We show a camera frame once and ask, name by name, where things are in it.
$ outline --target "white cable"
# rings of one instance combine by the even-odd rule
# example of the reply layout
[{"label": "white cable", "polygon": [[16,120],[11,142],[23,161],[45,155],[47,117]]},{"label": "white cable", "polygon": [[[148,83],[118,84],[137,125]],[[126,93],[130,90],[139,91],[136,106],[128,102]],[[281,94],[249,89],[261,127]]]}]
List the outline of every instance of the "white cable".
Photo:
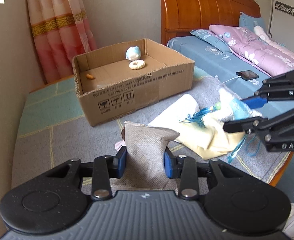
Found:
[{"label": "white cable", "polygon": [[235,78],[240,78],[240,77],[241,77],[241,76],[237,76],[237,77],[231,78],[231,79],[229,79],[229,80],[223,82],[223,84],[226,83],[226,82],[228,82],[228,81],[231,81],[231,80],[233,80],[233,79],[235,79]]}]

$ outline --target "phone screen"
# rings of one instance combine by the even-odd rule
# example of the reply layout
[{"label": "phone screen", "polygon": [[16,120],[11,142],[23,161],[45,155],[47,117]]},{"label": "phone screen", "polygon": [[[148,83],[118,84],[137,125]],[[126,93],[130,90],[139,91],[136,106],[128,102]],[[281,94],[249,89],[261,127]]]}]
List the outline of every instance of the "phone screen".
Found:
[{"label": "phone screen", "polygon": [[259,76],[251,70],[236,72],[236,75],[241,76],[244,80],[252,80],[259,78]]}]

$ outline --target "plush toy's blue ear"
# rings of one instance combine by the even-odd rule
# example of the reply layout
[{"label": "plush toy's blue ear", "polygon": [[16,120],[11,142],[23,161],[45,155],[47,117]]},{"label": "plush toy's blue ear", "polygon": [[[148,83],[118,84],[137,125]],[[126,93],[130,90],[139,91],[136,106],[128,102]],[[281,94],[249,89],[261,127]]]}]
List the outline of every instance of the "plush toy's blue ear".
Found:
[{"label": "plush toy's blue ear", "polygon": [[233,110],[234,120],[240,120],[250,117],[250,108],[241,100],[234,98],[232,101],[229,102],[229,106]]}]

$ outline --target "cardboard box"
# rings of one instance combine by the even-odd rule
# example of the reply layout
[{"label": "cardboard box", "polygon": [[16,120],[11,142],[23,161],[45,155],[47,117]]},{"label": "cardboard box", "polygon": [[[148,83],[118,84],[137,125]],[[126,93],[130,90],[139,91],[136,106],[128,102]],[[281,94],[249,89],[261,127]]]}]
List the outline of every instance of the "cardboard box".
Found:
[{"label": "cardboard box", "polygon": [[[129,68],[126,51],[138,46],[145,67]],[[191,88],[195,62],[149,39],[75,56],[76,94],[91,126],[116,119]],[[94,80],[86,78],[89,73]]]}]

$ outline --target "curtain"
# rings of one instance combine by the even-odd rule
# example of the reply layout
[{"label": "curtain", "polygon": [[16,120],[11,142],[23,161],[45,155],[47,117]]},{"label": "curtain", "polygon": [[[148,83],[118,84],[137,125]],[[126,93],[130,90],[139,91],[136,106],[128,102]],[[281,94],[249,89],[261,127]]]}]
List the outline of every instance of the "curtain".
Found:
[{"label": "curtain", "polygon": [[32,35],[47,82],[72,75],[72,58],[97,48],[83,1],[27,1]]}]

